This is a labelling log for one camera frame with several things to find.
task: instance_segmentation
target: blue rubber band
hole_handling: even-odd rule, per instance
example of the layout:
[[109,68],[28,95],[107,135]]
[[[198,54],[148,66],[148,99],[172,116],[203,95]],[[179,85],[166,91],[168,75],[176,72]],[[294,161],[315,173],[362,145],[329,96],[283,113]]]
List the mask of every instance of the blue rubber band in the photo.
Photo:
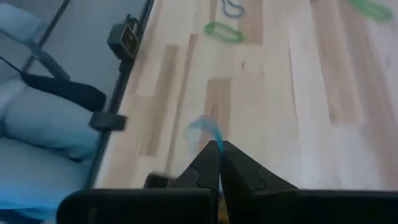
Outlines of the blue rubber band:
[[[231,2],[231,0],[222,0],[222,1],[223,1],[223,11],[224,11],[224,14],[225,14],[226,16],[230,17],[230,18],[239,19],[239,18],[242,17],[242,16],[244,15],[244,13],[246,12],[246,11],[244,10],[244,8],[243,8],[241,5]],[[235,9],[239,10],[239,13],[238,13],[238,14],[230,14],[230,13],[227,11],[227,9],[226,9],[226,7],[227,7],[226,3],[227,3],[227,2],[228,2],[228,4],[229,4],[231,7],[234,7]]]

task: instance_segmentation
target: black metal frame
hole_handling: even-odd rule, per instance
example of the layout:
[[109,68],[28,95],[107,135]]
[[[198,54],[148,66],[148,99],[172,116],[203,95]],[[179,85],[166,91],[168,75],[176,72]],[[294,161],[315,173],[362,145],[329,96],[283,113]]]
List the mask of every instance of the black metal frame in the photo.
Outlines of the black metal frame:
[[[147,25],[147,22],[148,22],[148,19],[150,16],[150,12],[152,10],[154,3],[155,3],[154,0],[147,0],[146,4],[141,12],[141,15],[139,18],[139,24],[141,25],[141,30],[139,31],[139,35],[138,35],[138,49],[141,45],[142,38],[144,36],[144,31],[145,31],[145,28],[146,28],[146,25]],[[129,81],[131,70],[134,66],[134,61],[135,60],[122,61],[120,63],[120,66],[119,66],[120,75],[116,82],[116,86],[115,86],[115,89],[114,89],[114,92],[112,94],[112,98],[110,101],[111,103],[110,103],[110,106],[109,106],[107,112],[113,113],[113,114],[118,113],[120,104],[123,99],[124,91],[126,90],[126,86]],[[90,174],[89,174],[88,180],[85,184],[85,189],[93,188],[95,185],[95,180],[96,180],[98,171],[101,167],[102,158],[104,156],[106,147],[108,145],[108,141],[111,136],[111,133],[112,133],[111,130],[103,131],[101,133],[98,150],[97,150],[97,153],[93,160]]]

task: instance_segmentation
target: light blue cushion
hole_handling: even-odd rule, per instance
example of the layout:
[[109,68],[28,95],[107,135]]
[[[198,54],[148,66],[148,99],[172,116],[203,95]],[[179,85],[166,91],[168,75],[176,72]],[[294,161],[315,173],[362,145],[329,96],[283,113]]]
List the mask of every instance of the light blue cushion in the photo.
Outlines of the light blue cushion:
[[1,138],[0,202],[12,208],[57,208],[67,195],[83,187],[88,170],[88,165],[48,150]]
[[9,79],[1,73],[0,65],[0,138],[4,136],[3,118],[11,103],[25,90],[26,85],[20,78]]
[[86,159],[94,154],[100,135],[89,125],[92,115],[71,101],[28,87],[6,111],[4,126],[10,138]]

